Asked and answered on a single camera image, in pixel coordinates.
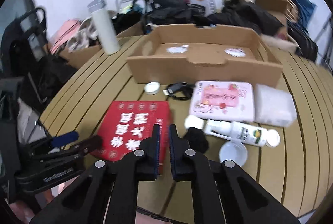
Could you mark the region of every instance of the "black cable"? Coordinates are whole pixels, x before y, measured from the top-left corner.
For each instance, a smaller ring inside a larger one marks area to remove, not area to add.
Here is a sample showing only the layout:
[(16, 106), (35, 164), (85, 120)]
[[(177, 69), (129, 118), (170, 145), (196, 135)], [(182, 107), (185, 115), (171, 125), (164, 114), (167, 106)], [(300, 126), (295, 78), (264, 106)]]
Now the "black cable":
[[(188, 84), (186, 82), (179, 82), (179, 83), (170, 84), (163, 92), (165, 95), (169, 95), (176, 100), (186, 101), (191, 99), (194, 87), (195, 86), (193, 84)], [(182, 92), (184, 94), (184, 97), (178, 97), (174, 95), (177, 92)]]

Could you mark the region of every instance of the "wooden slat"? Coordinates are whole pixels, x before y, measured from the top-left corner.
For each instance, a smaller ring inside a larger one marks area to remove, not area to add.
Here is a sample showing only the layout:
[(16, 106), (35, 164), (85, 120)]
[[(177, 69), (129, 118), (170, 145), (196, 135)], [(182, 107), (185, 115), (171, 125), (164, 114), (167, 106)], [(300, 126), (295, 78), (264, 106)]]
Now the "wooden slat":
[[(178, 136), (183, 137), (186, 134), (184, 122), (189, 114), (190, 100), (179, 101), (169, 97), (168, 101), (174, 116)], [(185, 223), (194, 223), (191, 182), (176, 183), (164, 216)]]
[(306, 165), (304, 194), (301, 209), (299, 211), (299, 215), (303, 215), (313, 209), (317, 195), (319, 180), (319, 152), (316, 129), (311, 109), (303, 92), (302, 86), (285, 58), (287, 53), (275, 50), (275, 54), (283, 64), (283, 74), (292, 91), (299, 114), (299, 125), (301, 127), (303, 147), (305, 149), (304, 158)]
[(307, 81), (302, 70), (300, 69), (296, 61), (292, 58), (292, 56), (288, 53), (286, 53), (285, 56), (289, 65), (291, 66), (295, 75), (297, 76), (297, 79), (301, 84), (306, 99), (309, 103), (317, 134), (317, 142), (319, 148), (319, 180), (318, 180), (317, 196), (314, 205), (315, 209), (318, 207), (318, 205), (320, 204), (320, 202), (323, 200), (323, 198), (327, 193), (328, 179), (330, 173), (326, 128), (319, 108), (319, 104), (317, 102), (317, 99), (314, 95), (312, 88), (309, 85), (309, 82)]
[(54, 106), (52, 112), (44, 121), (44, 127), (50, 129), (50, 126), (53, 124), (54, 120), (58, 114), (62, 111), (64, 106), (68, 103), (69, 99), (73, 96), (74, 93), (80, 88), (82, 83), (84, 83), (87, 78), (90, 77), (92, 73), (108, 58), (108, 55), (105, 53), (100, 56), (68, 89), (68, 91), (59, 99), (58, 103)]
[[(133, 37), (133, 39), (130, 39), (128, 42), (133, 43), (138, 38), (139, 37)], [(89, 106), (94, 102), (103, 88), (112, 80), (117, 72), (124, 67), (127, 56), (130, 55), (134, 49), (135, 45), (131, 45), (120, 56), (113, 57), (113, 55), (110, 55), (69, 99), (49, 128), (49, 132), (64, 134), (75, 129), (89, 109)]]
[[(166, 86), (161, 86), (159, 93), (155, 95), (143, 93), (140, 101), (165, 101), (167, 98), (162, 92), (165, 88)], [(164, 159), (163, 174), (158, 176), (157, 180), (154, 182), (139, 182), (137, 205), (156, 214), (160, 214), (167, 201), (173, 183), (170, 167), (170, 152), (169, 149), (167, 149)]]
[(172, 220), (194, 224), (192, 190), (190, 182), (177, 182), (172, 199), (164, 216)]
[(48, 118), (45, 120), (44, 127), (46, 127), (51, 134), (54, 132), (51, 127), (56, 118), (60, 113), (63, 112), (63, 108), (65, 105), (69, 105), (69, 101), (71, 97), (76, 94), (76, 97), (81, 97), (83, 93), (86, 92), (85, 88), (89, 88), (96, 79), (103, 73), (105, 67), (109, 65), (109, 63), (114, 62), (124, 51), (126, 51), (132, 44), (133, 41), (130, 38), (123, 38), (119, 41), (122, 44), (122, 48), (119, 52), (108, 56), (107, 54), (103, 54), (100, 56), (68, 89), (68, 91), (62, 96), (62, 98), (58, 101)]
[[(280, 78), (276, 88), (289, 92), (283, 77)], [(258, 182), (289, 211), (298, 216), (304, 190), (304, 153), (299, 124), (296, 120), (287, 129), (275, 129), (280, 134), (281, 142), (274, 149), (266, 146), (261, 149)]]
[[(325, 102), (324, 98), (323, 98), (323, 94), (319, 88), (319, 86), (317, 85), (316, 81), (314, 80), (313, 76), (311, 75), (311, 73), (309, 72), (309, 70), (307, 69), (307, 67), (305, 66), (305, 64), (303, 63), (303, 61), (299, 58), (299, 56), (293, 55), (292, 56), (293, 59), (295, 60), (295, 62), (298, 64), (298, 66), (301, 68), (303, 74), (305, 75), (309, 85), (311, 86), (311, 89), (316, 97), (316, 100), (318, 102), (319, 108), (320, 108), (320, 114), (323, 118), (324, 124), (325, 124), (325, 135), (326, 135), (326, 144), (328, 146), (328, 155), (329, 155), (329, 179), (327, 182), (327, 189), (326, 192), (328, 190), (328, 186), (332, 184), (333, 182), (333, 151), (330, 153), (329, 152), (329, 148), (333, 148), (333, 135), (331, 135), (331, 133), (333, 133), (333, 125), (332, 125), (332, 120), (330, 118), (329, 115), (329, 110), (328, 110), (328, 105), (331, 104), (329, 99), (327, 99), (327, 103)], [(322, 149), (320, 148), (319, 151), (319, 156), (322, 157)], [(321, 202), (321, 200), (319, 198), (317, 198), (317, 202), (315, 204), (315, 207), (317, 207), (319, 205), (319, 203)]]
[[(302, 63), (304, 63), (304, 65), (308, 69), (309, 73), (313, 77), (316, 85), (318, 86), (318, 88), (320, 90), (320, 93), (323, 96), (325, 105), (328, 109), (329, 118), (326, 118), (326, 120), (327, 121), (330, 120), (333, 124), (333, 105), (332, 105), (332, 101), (330, 99), (331, 98), (331, 93), (329, 91), (327, 91), (326, 84), (322, 83), (321, 79), (317, 75), (317, 73), (315, 71), (315, 69), (317, 70), (317, 67), (315, 65), (309, 64), (309, 62), (304, 58), (299, 58), (299, 60), (302, 61)], [(333, 131), (331, 132), (331, 130), (328, 128), (327, 129), (327, 138), (328, 138), (330, 158), (333, 157), (333, 135), (331, 133), (333, 133)], [(333, 172), (330, 173), (330, 179), (329, 179), (329, 182), (328, 182), (328, 187), (330, 187), (332, 185), (332, 183), (333, 183)]]
[(96, 88), (96, 90), (99, 89), (97, 95), (94, 91), (89, 90), (87, 94), (92, 92), (91, 97), (89, 94), (86, 95), (86, 99), (82, 98), (82, 101), (78, 103), (77, 108), (71, 113), (59, 133), (67, 133), (70, 129), (75, 129), (80, 134), (79, 140), (89, 137), (97, 127), (99, 120), (103, 117), (110, 103), (116, 98), (130, 77), (131, 72), (128, 66), (125, 65), (106, 87)]
[(333, 76), (332, 74), (324, 67), (317, 66), (317, 69), (322, 74), (323, 78), (326, 80), (327, 84), (329, 85), (331, 91), (333, 92)]
[(261, 148), (260, 173), (258, 182), (266, 189), (275, 199), (281, 202), (284, 172), (285, 172), (285, 147), (284, 132), (280, 127), (261, 124), (260, 127), (266, 129), (275, 129), (280, 135), (280, 144), (275, 148), (263, 146)]
[(59, 102), (61, 97), (67, 92), (67, 90), (73, 85), (73, 83), (100, 57), (104, 54), (103, 50), (97, 52), (93, 57), (91, 57), (76, 73), (70, 78), (69, 81), (59, 90), (52, 101), (47, 105), (46, 109), (43, 111), (39, 120), (44, 122), (49, 114), (52, 112), (55, 105)]
[[(283, 77), (280, 78), (276, 88), (289, 93)], [(283, 130), (286, 165), (281, 203), (291, 213), (298, 216), (303, 199), (305, 178), (303, 141), (298, 120), (295, 120), (291, 126)]]
[[(133, 96), (134, 99), (139, 100), (139, 97), (141, 96), (143, 92), (144, 84), (137, 84), (134, 80), (134, 78), (130, 78), (130, 80), (126, 83), (125, 87), (121, 90), (121, 92), (118, 94), (116, 100), (117, 101), (132, 101)], [(97, 134), (98, 129), (100, 128), (103, 119), (105, 117), (105, 114), (103, 115), (103, 118), (99, 120), (98, 126), (94, 131), (94, 134)]]
[(205, 152), (204, 155), (209, 160), (220, 162), (219, 151), (220, 151), (222, 145), (227, 142), (227, 140), (221, 139), (221, 138), (218, 138), (215, 136), (210, 136), (210, 135), (205, 135), (205, 137), (208, 140), (209, 148), (208, 148), (207, 152)]
[(325, 86), (327, 92), (329, 94), (333, 93), (333, 82), (332, 82), (332, 76), (329, 74), (329, 72), (324, 69), (323, 67), (315, 65), (312, 61), (308, 61), (303, 58), (303, 61), (306, 61), (306, 64), (310, 65), (314, 71), (316, 72), (317, 76), (320, 78), (321, 82)]

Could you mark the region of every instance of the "white bottle cap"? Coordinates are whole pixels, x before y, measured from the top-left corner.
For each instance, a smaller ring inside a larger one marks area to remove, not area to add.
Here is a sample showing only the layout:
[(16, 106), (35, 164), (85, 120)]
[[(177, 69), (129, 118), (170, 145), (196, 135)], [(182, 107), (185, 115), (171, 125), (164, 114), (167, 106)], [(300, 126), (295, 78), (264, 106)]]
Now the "white bottle cap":
[(189, 115), (185, 119), (184, 126), (186, 129), (189, 129), (190, 127), (195, 127), (197, 129), (203, 129), (204, 127), (204, 120), (200, 119), (194, 115)]
[(274, 148), (274, 147), (277, 147), (277, 145), (279, 145), (279, 144), (280, 144), (279, 133), (274, 129), (269, 129), (267, 131), (266, 145), (268, 147)]
[(159, 92), (160, 84), (158, 82), (149, 82), (144, 86), (146, 94), (157, 94)]

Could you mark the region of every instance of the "cardboard tray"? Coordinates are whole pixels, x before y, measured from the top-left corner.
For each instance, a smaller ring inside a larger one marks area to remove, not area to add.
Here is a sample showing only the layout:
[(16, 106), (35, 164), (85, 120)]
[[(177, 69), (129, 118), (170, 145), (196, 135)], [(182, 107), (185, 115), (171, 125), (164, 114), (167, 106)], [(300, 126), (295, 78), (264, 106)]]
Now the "cardboard tray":
[[(183, 53), (167, 51), (167, 48), (184, 45), (188, 48)], [(225, 50), (230, 48), (241, 48), (245, 56), (227, 54)], [(254, 30), (227, 25), (158, 26), (139, 40), (127, 62), (137, 83), (157, 81), (168, 85), (218, 80), (275, 87), (282, 74), (281, 63)]]

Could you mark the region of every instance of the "white jar lid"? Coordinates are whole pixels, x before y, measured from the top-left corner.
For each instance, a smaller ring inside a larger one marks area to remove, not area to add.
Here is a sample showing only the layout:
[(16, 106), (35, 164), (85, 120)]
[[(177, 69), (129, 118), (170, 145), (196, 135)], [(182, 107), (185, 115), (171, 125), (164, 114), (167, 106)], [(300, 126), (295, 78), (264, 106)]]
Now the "white jar lid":
[(149, 82), (144, 86), (146, 94), (157, 94), (161, 85), (158, 82)]
[(268, 147), (274, 148), (274, 147), (277, 147), (277, 145), (279, 145), (279, 144), (280, 144), (279, 133), (274, 129), (269, 129), (267, 131), (266, 145)]
[(189, 115), (185, 119), (184, 126), (185, 126), (186, 129), (189, 129), (190, 127), (195, 127), (197, 129), (203, 129), (204, 120), (198, 118), (197, 116)]
[(247, 160), (247, 149), (238, 141), (227, 141), (220, 149), (219, 159), (221, 163), (230, 159), (242, 167)]

